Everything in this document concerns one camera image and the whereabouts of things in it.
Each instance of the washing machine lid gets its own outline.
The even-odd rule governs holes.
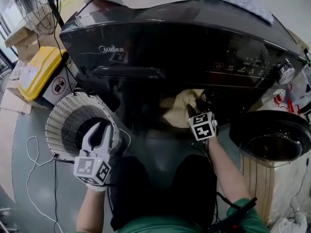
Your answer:
[[[283,111],[246,113],[230,126],[229,136],[242,153],[265,166],[285,164],[311,148],[311,126]]]

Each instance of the yellow bin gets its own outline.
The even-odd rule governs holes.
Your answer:
[[[56,105],[64,96],[70,93],[76,86],[75,78],[64,68],[69,60],[67,51],[60,51],[54,47],[40,47],[40,50],[24,68],[18,89],[27,101],[36,103],[48,108]]]

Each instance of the wire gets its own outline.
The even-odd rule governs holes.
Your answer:
[[[32,138],[35,138],[36,144],[37,144],[37,157],[36,157],[35,160],[33,160],[32,158],[30,158],[29,152],[28,152],[28,142],[29,142],[29,140],[32,139]],[[61,233],[63,233],[62,228],[60,227],[60,225],[59,225],[59,223],[58,223],[57,221],[55,221],[54,219],[50,218],[48,215],[42,213],[42,212],[38,209],[38,207],[35,205],[35,203],[32,201],[32,199],[31,199],[31,197],[30,197],[29,188],[28,188],[28,181],[29,181],[29,179],[30,179],[31,173],[32,173],[33,170],[35,169],[35,165],[43,166],[44,164],[51,162],[51,161],[54,159],[54,157],[51,158],[49,161],[46,161],[46,162],[44,162],[44,163],[42,163],[42,164],[38,164],[38,163],[37,163],[37,160],[38,160],[38,158],[39,158],[39,144],[38,144],[38,138],[37,138],[36,136],[32,136],[32,137],[29,137],[29,138],[27,139],[26,150],[27,150],[27,154],[28,154],[29,159],[30,159],[31,161],[33,161],[33,163],[34,163],[34,166],[33,166],[33,168],[31,169],[31,171],[29,172],[28,178],[27,178],[27,181],[26,181],[26,188],[27,188],[27,193],[28,193],[29,200],[30,200],[30,202],[34,205],[34,207],[37,209],[37,211],[40,212],[40,214],[42,214],[43,216],[46,216],[49,220],[55,222],[55,223],[58,225],[58,227],[59,227]]]
[[[63,60],[63,54],[62,54],[62,51],[60,50],[60,46],[59,46],[58,41],[57,41],[57,39],[56,39],[55,31],[54,31],[53,36],[54,36],[54,39],[55,39],[56,44],[57,44],[57,46],[58,46],[58,50],[59,50],[59,52],[60,52],[60,56],[61,56],[61,58],[62,58],[62,60]],[[69,75],[68,75],[68,67],[67,67],[67,64],[66,64],[66,63],[65,63],[65,65],[64,65],[64,67],[65,67],[66,76],[67,76],[67,80],[68,80],[68,84],[69,84],[70,91],[71,91],[71,93],[75,94],[75,93],[73,92],[73,89],[72,89],[71,84],[70,84]]]
[[[107,188],[107,197],[108,197],[108,202],[109,202],[109,207],[111,210],[111,213],[113,214],[113,208],[112,208],[112,203],[111,203],[111,198],[110,198],[110,188]]]
[[[128,138],[129,138],[129,143],[128,143],[128,145],[127,145],[127,147],[126,147],[126,149],[125,149],[125,151],[123,152],[123,154],[125,154],[125,152],[128,150],[128,148],[130,147],[130,145],[131,145],[131,142],[132,142],[132,138],[131,138],[131,136],[126,132],[126,131],[124,131],[123,129],[120,129],[123,133],[125,133],[127,136],[128,136]]]
[[[55,198],[55,218],[56,218],[56,221],[54,223],[54,233],[55,232],[55,225],[58,223],[58,217],[57,217],[57,198],[56,198],[56,190],[57,190],[57,185],[58,185],[58,182],[57,182],[57,175],[56,175],[56,160],[54,161],[54,198]]]
[[[238,205],[235,205],[233,203],[231,203],[226,197],[224,197],[221,193],[216,192],[216,194],[224,201],[226,202],[228,205],[230,205],[231,207],[233,207],[234,209],[240,209],[241,207],[239,207]]]
[[[56,19],[56,28],[57,28],[57,24],[58,24],[58,21],[59,21],[59,18],[60,18],[60,12],[59,12],[59,10],[58,10],[58,0],[56,0],[56,10],[57,10],[57,13],[58,13],[58,17],[57,17],[57,19]],[[61,58],[62,58],[62,60],[63,60],[63,54],[62,54],[62,51],[60,50],[60,46],[59,46],[58,41],[57,41],[56,36],[55,36],[56,28],[55,28],[55,30],[54,30],[53,36],[54,36],[54,39],[55,39],[56,44],[57,44],[57,46],[58,46],[58,49],[59,49],[59,52],[60,52],[60,56],[61,56]],[[69,85],[70,91],[71,91],[71,93],[73,93],[73,94],[75,95],[75,92],[73,91],[73,89],[72,89],[72,87],[71,87],[71,84],[70,84],[70,80],[69,80],[68,71],[70,72],[70,70],[68,69],[66,63],[65,63],[65,65],[64,65],[64,67],[65,67],[66,76],[67,76],[67,80],[68,80],[68,85]]]
[[[299,191],[297,192],[297,194],[296,195],[294,195],[294,196],[292,196],[292,199],[291,199],[291,201],[290,201],[290,207],[293,209],[293,213],[295,214],[296,212],[295,212],[295,209],[293,208],[293,206],[292,206],[292,201],[293,201],[293,198],[294,197],[297,197],[298,196],[298,194],[300,193],[300,191],[301,191],[301,188],[302,188],[302,185],[303,185],[303,181],[305,180],[305,177],[306,177],[306,175],[307,175],[307,172],[308,172],[308,165],[309,165],[309,158],[307,158],[307,167],[306,167],[306,172],[305,172],[305,174],[303,175],[303,177],[302,177],[302,181],[301,181],[301,185],[300,185],[300,189],[299,189]]]
[[[58,161],[58,162],[74,164],[74,161],[62,160],[62,159],[56,158],[55,156],[54,156],[53,158],[54,158],[56,161]]]
[[[203,155],[203,157],[208,158],[208,160],[209,160],[209,162],[210,162],[210,165],[211,165],[211,168],[212,168],[212,171],[214,171],[214,166],[213,166],[213,163],[212,163],[211,158],[210,158],[210,155],[209,155],[208,139],[207,139],[207,150],[206,150],[207,156],[205,156],[204,153],[203,153],[199,148],[196,148],[196,147],[193,145],[195,142],[196,142],[196,141],[194,140],[194,141],[191,143],[191,147],[192,147],[194,150],[200,151],[200,153]],[[214,215],[216,216],[215,222],[217,223],[218,220],[221,221],[221,220],[219,219],[219,217],[218,217],[218,202],[217,202],[217,198],[216,198],[216,201],[215,201],[215,207],[216,207],[216,213],[214,212]]]

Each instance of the hand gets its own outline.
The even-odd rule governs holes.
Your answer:
[[[206,139],[205,143],[204,143],[206,148],[210,148],[211,146],[214,146],[215,144],[219,144],[217,136],[213,136],[213,137],[211,137],[209,139]]]

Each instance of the midea logo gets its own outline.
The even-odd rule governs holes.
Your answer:
[[[107,53],[107,52],[124,52],[123,48],[116,48],[115,46],[111,47],[105,47],[105,46],[99,46],[98,48],[99,52]]]

